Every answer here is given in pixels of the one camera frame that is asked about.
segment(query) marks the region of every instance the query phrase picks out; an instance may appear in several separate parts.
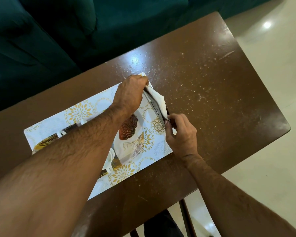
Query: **hand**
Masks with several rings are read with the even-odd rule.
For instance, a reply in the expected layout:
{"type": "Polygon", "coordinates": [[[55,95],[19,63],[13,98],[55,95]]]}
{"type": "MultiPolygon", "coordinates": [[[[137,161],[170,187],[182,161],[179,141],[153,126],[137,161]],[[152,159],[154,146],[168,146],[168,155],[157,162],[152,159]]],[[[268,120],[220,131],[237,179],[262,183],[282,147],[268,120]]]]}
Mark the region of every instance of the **hand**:
{"type": "Polygon", "coordinates": [[[168,119],[175,121],[177,134],[172,132],[172,125],[169,121],[165,121],[166,125],[166,141],[174,154],[184,159],[188,155],[198,155],[196,128],[189,122],[184,114],[170,114],[168,119]]]}
{"type": "Polygon", "coordinates": [[[143,98],[144,87],[148,84],[147,76],[129,76],[118,86],[112,105],[122,108],[126,118],[129,118],[138,109],[143,98]]]}

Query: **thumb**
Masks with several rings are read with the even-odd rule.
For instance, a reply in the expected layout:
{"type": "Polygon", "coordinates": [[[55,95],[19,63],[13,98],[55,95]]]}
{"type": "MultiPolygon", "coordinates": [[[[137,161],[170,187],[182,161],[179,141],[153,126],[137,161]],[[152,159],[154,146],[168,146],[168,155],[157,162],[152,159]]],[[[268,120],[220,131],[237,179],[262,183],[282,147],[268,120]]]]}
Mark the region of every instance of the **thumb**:
{"type": "Polygon", "coordinates": [[[164,124],[166,126],[166,141],[168,142],[169,140],[172,140],[174,138],[174,134],[172,132],[172,125],[170,121],[165,120],[164,124]]]}

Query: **brown wooden table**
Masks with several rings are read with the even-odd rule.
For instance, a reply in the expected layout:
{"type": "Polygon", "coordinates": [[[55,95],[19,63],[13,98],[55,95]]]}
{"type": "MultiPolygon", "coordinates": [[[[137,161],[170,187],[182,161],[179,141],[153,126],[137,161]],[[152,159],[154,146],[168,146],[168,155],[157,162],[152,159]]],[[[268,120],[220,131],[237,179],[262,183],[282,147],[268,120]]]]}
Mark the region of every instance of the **brown wooden table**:
{"type": "MultiPolygon", "coordinates": [[[[212,13],[1,111],[0,178],[31,155],[25,128],[140,72],[170,112],[188,116],[199,153],[219,173],[290,130],[225,22],[212,13]]],[[[196,189],[168,155],[89,200],[73,235],[122,236],[196,189]]]]}

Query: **sofa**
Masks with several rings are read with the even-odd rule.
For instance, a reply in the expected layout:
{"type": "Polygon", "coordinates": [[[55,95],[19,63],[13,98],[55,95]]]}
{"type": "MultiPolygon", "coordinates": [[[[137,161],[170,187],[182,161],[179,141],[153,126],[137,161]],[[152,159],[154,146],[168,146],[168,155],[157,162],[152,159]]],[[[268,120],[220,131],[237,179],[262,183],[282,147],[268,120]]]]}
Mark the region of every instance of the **sofa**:
{"type": "Polygon", "coordinates": [[[269,0],[0,0],[0,110],[218,11],[269,0]]]}

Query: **dark pants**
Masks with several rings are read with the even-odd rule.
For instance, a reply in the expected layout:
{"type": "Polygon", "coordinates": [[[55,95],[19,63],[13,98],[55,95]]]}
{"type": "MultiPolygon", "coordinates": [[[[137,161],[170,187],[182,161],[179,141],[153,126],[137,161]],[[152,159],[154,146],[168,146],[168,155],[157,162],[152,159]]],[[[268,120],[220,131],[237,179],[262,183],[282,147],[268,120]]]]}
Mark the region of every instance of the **dark pants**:
{"type": "Polygon", "coordinates": [[[164,210],[147,220],[144,223],[144,228],[145,237],[183,237],[168,210],[164,210]]]}

